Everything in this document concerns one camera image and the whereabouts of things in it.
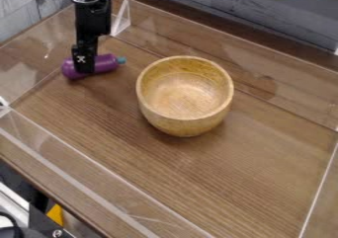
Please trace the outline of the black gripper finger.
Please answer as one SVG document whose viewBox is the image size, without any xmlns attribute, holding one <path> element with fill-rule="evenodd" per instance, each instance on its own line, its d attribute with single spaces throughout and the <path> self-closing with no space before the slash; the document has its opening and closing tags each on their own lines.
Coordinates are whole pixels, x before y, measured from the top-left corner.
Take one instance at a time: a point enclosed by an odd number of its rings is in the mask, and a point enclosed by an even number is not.
<svg viewBox="0 0 338 238">
<path fill-rule="evenodd" d="M 98 54 L 96 44 L 75 44 L 71 48 L 71 57 L 75 71 L 92 73 L 95 71 L 95 57 Z"/>
</svg>

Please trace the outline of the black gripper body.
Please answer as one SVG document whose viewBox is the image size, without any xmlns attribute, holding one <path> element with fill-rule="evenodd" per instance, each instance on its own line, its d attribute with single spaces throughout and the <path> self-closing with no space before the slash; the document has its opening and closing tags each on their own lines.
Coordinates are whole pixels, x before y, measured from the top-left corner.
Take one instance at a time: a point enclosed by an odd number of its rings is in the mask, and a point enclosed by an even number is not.
<svg viewBox="0 0 338 238">
<path fill-rule="evenodd" d="M 111 0 L 71 0 L 75 6 L 76 44 L 95 44 L 111 32 Z"/>
</svg>

